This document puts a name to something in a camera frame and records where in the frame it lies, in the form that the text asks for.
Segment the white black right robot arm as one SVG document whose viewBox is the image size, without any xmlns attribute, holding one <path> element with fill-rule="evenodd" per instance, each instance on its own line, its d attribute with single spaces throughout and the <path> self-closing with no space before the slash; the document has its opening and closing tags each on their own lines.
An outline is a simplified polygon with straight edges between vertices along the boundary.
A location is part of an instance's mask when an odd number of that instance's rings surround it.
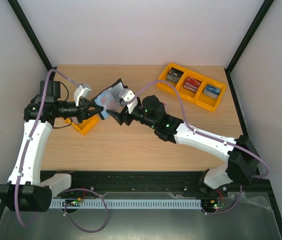
<svg viewBox="0 0 282 240">
<path fill-rule="evenodd" d="M 137 100 L 121 112 L 108 110 L 107 113 L 120 125 L 139 122 L 152 128 L 154 134 L 165 142 L 194 147 L 221 159 L 223 165 L 207 169 L 199 183 L 199 191 L 205 196 L 230 183 L 247 186 L 255 177 L 259 154 L 248 136 L 225 137 L 195 128 L 168 114 L 155 95 Z"/>
</svg>

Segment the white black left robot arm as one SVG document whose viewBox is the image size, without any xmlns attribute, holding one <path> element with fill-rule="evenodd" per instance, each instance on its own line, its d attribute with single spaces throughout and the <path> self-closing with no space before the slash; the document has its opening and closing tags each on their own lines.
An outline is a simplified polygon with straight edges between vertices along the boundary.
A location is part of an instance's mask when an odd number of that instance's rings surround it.
<svg viewBox="0 0 282 240">
<path fill-rule="evenodd" d="M 49 135 L 57 118 L 88 120 L 103 110 L 87 97 L 91 88 L 79 84 L 73 101 L 60 100 L 60 81 L 41 81 L 40 93 L 24 109 L 24 133 L 20 151 L 6 184 L 0 184 L 0 199 L 15 212 L 46 212 L 62 191 L 70 188 L 72 177 L 56 173 L 41 181 L 41 164 Z"/>
</svg>

